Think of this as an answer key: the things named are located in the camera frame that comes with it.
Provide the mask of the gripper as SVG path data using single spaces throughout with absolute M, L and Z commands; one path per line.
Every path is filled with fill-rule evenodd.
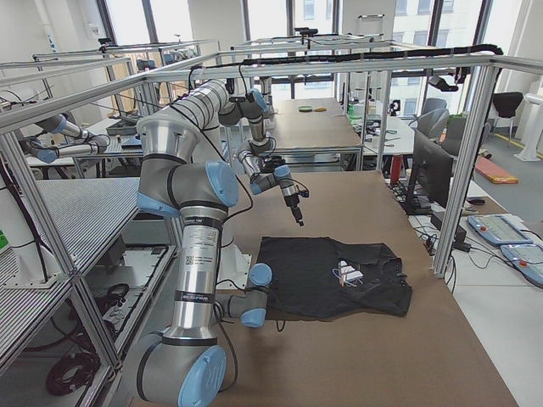
M 299 208 L 299 197 L 298 196 L 287 196 L 286 204 L 291 209 L 294 219 L 297 221 L 299 226 L 304 226 L 304 221 L 302 220 L 301 209 Z

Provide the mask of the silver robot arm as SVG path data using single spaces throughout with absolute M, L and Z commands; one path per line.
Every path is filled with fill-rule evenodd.
M 223 159 L 193 160 L 215 120 L 260 123 L 265 112 L 258 91 L 236 98 L 224 81 L 212 80 L 137 123 L 143 146 L 137 206 L 179 220 L 182 234 L 171 324 L 141 338 L 125 360 L 126 387 L 141 400 L 211 404 L 227 371 L 227 354 L 215 332 L 221 313 L 251 328 L 265 322 L 268 265 L 249 270 L 249 292 L 243 296 L 216 293 L 223 226 L 239 199 L 237 177 Z
M 236 157 L 249 178 L 251 192 L 258 195 L 279 187 L 296 223 L 303 226 L 299 197 L 307 198 L 308 191 L 302 191 L 295 186 L 295 180 L 286 164 L 281 164 L 270 172 L 263 172 L 260 167 L 265 163 L 265 156 L 272 153 L 277 145 L 275 139 L 269 135 L 265 123 L 274 114 L 273 108 L 257 89 L 247 90 L 240 96 L 230 96 L 228 102 L 228 106 L 220 112 L 220 122 L 224 126 L 236 125 L 241 119 L 246 119 L 249 124 L 251 138 L 241 143 Z

